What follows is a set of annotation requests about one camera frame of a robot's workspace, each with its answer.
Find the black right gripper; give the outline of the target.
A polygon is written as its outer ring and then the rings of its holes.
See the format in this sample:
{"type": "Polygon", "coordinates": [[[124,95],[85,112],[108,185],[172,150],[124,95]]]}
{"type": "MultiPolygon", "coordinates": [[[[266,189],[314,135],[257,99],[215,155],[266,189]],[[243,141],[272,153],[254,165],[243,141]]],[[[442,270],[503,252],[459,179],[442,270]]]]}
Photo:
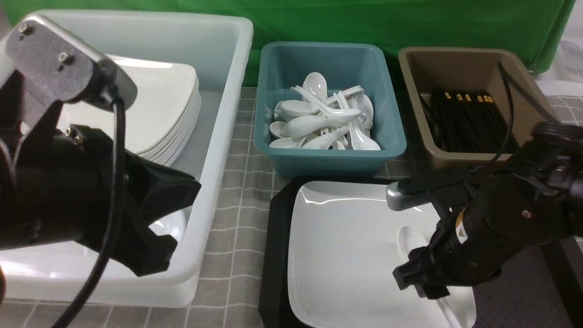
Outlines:
{"type": "Polygon", "coordinates": [[[582,236],[580,140],[534,137],[475,179],[468,168],[448,168],[398,181],[406,195],[426,192],[439,215],[429,244],[393,271],[399,289],[415,285],[439,299],[449,286],[497,278],[527,246],[582,236]]]}

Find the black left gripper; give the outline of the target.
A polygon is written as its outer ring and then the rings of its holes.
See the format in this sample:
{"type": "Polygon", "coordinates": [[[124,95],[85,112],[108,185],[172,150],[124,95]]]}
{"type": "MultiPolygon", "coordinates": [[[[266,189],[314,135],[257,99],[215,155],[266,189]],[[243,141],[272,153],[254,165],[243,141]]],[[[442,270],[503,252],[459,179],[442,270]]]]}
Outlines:
{"type": "Polygon", "coordinates": [[[82,140],[75,143],[57,131],[60,101],[45,106],[27,135],[19,133],[28,85],[13,71],[1,87],[1,249],[75,241],[138,277],[166,271],[178,243],[149,226],[190,206],[200,182],[132,154],[96,128],[74,125],[82,140]]]}

